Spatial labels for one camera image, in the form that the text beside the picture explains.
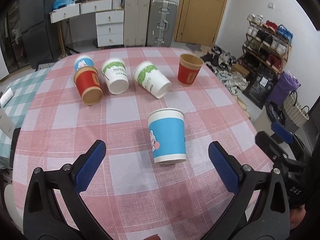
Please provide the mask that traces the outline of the person's right hand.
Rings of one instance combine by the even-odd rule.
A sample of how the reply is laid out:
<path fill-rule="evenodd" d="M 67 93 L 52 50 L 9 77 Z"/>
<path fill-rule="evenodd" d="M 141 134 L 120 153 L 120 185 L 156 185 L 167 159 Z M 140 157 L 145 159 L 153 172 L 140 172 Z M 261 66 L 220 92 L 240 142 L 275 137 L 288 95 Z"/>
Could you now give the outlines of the person's right hand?
<path fill-rule="evenodd" d="M 290 210 L 290 229 L 296 228 L 305 217 L 305 205 Z"/>

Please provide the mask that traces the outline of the person's left hand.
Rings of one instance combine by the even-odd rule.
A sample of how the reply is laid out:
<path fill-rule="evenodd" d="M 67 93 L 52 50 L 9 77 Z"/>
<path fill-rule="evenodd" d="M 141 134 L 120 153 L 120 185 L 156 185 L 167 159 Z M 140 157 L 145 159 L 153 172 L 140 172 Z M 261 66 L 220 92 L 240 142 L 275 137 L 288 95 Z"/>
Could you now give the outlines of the person's left hand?
<path fill-rule="evenodd" d="M 159 237 L 159 235 L 155 234 L 155 235 L 149 236 L 143 240 L 161 240 L 161 238 Z"/>

